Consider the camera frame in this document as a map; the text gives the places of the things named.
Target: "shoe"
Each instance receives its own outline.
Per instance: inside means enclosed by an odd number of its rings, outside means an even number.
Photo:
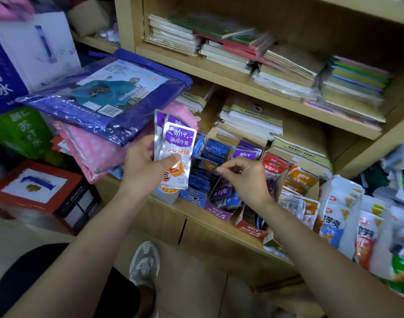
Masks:
[[[130,264],[130,281],[136,286],[154,288],[158,276],[160,258],[157,247],[151,241],[143,242],[134,254]]]

